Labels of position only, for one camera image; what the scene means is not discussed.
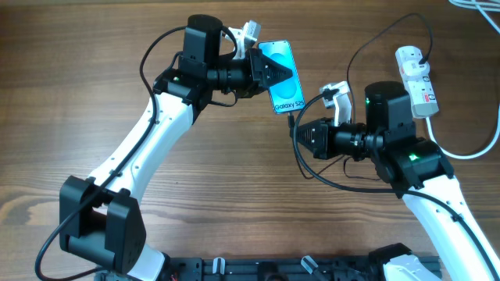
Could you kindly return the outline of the teal Samsung Galaxy smartphone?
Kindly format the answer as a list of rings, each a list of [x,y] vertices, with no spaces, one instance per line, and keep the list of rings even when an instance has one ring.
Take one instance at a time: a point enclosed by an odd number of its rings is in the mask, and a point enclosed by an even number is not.
[[[266,78],[271,104],[276,114],[301,110],[305,106],[289,41],[264,41],[258,48],[266,58]]]

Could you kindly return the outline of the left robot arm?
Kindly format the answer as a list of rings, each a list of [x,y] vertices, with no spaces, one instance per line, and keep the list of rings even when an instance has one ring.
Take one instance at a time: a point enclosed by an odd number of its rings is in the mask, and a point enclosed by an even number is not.
[[[67,178],[59,192],[59,245],[95,264],[97,280],[171,280],[167,254],[146,243],[140,203],[170,149],[213,103],[213,92],[251,98],[292,76],[213,16],[181,27],[183,48],[146,84],[149,102],[112,155],[88,177]]]

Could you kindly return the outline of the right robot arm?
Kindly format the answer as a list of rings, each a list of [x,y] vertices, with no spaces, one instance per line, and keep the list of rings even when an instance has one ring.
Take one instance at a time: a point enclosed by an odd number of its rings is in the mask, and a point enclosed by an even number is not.
[[[300,116],[288,117],[300,170],[310,169],[300,145],[322,160],[339,155],[356,162],[368,158],[378,178],[389,184],[386,193],[403,200],[417,217],[453,279],[497,280],[499,258],[469,210],[444,151],[416,135],[403,84],[370,84],[365,98],[365,123],[322,118],[301,124]]]

